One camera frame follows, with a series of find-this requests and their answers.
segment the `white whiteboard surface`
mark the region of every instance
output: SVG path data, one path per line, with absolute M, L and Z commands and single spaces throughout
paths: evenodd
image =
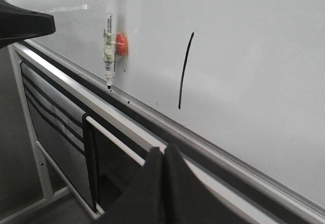
M 54 15 L 36 40 L 105 78 L 104 0 L 8 1 Z M 114 86 L 325 207 L 325 0 L 120 0 L 119 20 Z

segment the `black marker line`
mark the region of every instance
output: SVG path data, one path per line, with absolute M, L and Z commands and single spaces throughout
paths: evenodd
M 191 47 L 193 37 L 194 37 L 194 32 L 192 32 L 191 38 L 189 38 L 188 45 L 187 45 L 187 50 L 186 50 L 186 55 L 185 55 L 185 60 L 184 60 L 184 65 L 183 65 L 182 78 L 181 78 L 181 85 L 179 88 L 178 109 L 181 109 L 184 74 L 185 74 L 185 68 L 186 68 L 186 64 L 187 64 L 188 52 L 189 52 L 189 48 Z

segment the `whiteboard marker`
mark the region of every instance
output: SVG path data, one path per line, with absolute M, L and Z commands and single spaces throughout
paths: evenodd
M 111 88 L 115 75 L 115 44 L 117 33 L 118 0 L 105 0 L 106 20 L 104 29 L 104 62 L 107 87 Z

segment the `gray floor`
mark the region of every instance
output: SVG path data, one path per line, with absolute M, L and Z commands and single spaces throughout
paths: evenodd
M 90 224 L 92 219 L 70 194 L 49 206 L 8 224 Z

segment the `red magnet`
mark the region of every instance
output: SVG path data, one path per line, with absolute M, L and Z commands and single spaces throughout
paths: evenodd
M 116 35 L 116 53 L 125 55 L 127 52 L 127 39 L 123 34 Z

